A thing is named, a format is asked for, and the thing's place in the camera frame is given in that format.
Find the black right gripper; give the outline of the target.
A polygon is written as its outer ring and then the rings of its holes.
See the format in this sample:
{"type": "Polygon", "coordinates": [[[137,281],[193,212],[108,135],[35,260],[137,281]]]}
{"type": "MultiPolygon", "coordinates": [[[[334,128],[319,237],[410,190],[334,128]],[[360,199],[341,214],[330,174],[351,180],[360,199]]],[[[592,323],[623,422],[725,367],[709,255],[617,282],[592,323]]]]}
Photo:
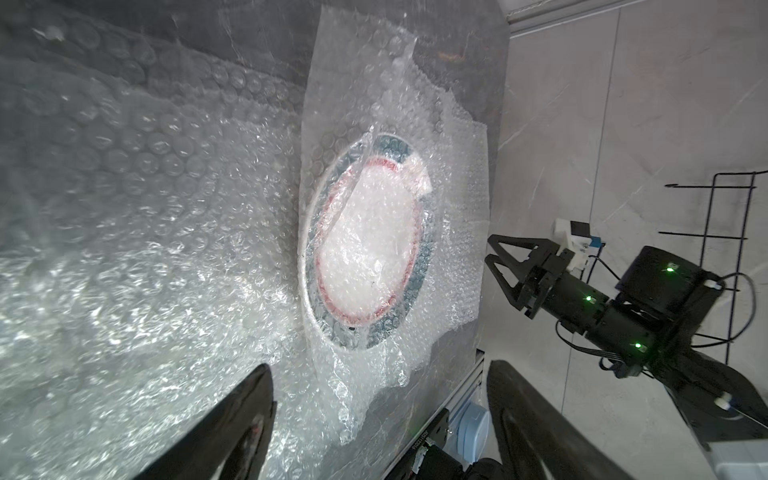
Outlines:
{"type": "Polygon", "coordinates": [[[618,378],[720,378],[722,363],[692,338],[723,292],[721,277],[675,254],[646,246],[618,282],[613,298],[567,272],[573,254],[547,238],[493,234],[486,266],[505,298],[528,317],[539,310],[592,343],[618,378]],[[507,247],[529,252],[518,260],[507,247]],[[503,272],[514,277],[511,283],[503,272]]]}

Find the large bubble wrap sheet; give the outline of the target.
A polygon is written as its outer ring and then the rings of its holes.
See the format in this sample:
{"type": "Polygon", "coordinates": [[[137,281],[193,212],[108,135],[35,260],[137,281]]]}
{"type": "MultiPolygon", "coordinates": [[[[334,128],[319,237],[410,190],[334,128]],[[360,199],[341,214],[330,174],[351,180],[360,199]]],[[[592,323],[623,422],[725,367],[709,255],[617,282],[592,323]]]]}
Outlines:
{"type": "Polygon", "coordinates": [[[308,474],[303,96],[63,6],[2,3],[3,478],[131,478],[264,363],[264,474],[308,474]]]}

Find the bubble plate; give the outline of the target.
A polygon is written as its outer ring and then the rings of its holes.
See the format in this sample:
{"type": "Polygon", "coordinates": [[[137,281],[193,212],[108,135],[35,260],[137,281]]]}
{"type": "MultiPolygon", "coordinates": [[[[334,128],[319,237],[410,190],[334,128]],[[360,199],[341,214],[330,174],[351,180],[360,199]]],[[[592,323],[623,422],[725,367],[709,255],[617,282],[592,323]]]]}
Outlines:
{"type": "Polygon", "coordinates": [[[301,126],[299,292],[345,444],[380,391],[406,385],[479,313],[487,129],[417,66],[416,44],[384,19],[320,14],[301,126]]]}

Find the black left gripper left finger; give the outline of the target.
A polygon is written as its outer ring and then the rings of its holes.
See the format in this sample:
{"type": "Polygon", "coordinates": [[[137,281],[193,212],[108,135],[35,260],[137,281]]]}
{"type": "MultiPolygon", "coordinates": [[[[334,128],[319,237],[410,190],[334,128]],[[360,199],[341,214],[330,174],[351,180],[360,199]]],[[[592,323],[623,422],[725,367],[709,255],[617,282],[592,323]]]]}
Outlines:
{"type": "Polygon", "coordinates": [[[272,373],[267,364],[261,364],[136,477],[257,479],[276,413],[272,373]]]}

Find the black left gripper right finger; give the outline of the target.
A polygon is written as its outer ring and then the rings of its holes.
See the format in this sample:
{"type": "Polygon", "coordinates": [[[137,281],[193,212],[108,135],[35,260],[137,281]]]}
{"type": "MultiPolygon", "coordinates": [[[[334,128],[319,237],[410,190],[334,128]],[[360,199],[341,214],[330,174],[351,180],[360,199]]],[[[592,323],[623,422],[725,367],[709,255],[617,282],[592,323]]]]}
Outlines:
{"type": "Polygon", "coordinates": [[[511,364],[493,360],[487,397],[502,479],[628,479],[511,364]]]}

